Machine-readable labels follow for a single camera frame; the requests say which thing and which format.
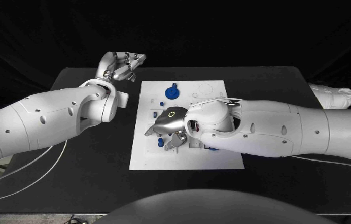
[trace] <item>small blue object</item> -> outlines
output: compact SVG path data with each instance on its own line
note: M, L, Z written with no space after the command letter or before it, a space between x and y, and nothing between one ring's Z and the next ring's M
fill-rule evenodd
M178 91L178 89L176 89L176 84L172 83L170 88L168 88L168 89L165 90L165 97L166 97L169 100L173 100L173 99L178 98L178 96L179 96L179 91Z
M162 138L158 138L158 147L160 148L163 145Z

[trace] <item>black curtain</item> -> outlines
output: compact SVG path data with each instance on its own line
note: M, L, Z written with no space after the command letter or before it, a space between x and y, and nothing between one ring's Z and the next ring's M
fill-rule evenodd
M0 0L1 106L106 51L145 67L296 66L313 80L351 46L349 0Z

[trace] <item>white board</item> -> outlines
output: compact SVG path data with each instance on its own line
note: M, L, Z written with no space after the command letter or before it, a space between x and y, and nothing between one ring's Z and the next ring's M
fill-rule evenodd
M176 84L179 96L169 100L163 92L172 83ZM191 137L182 146L165 152L163 147L158 147L156 135L143 136L155 122L153 112L158 116L168 107L181 106L188 109L189 103L212 97L227 97L222 81L147 81L140 83L129 170L244 169L240 153L222 149L211 151ZM170 136L160 135L160 138L165 145Z

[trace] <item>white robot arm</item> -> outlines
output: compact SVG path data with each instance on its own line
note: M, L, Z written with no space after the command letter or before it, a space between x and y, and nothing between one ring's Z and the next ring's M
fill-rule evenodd
M107 52L94 79L78 88L34 94L0 109L0 158L50 147L109 122L116 107L126 107L127 101L111 80L135 81L133 69L145 58L135 53Z
M211 148L264 157L313 153L351 158L349 110L310 109L275 101L222 102L227 99L189 105L178 135L186 133ZM159 117L166 117L168 110ZM237 128L229 116L240 119ZM153 132L162 128L160 133L172 133L168 125L173 123L159 125L160 122L162 118L150 127Z

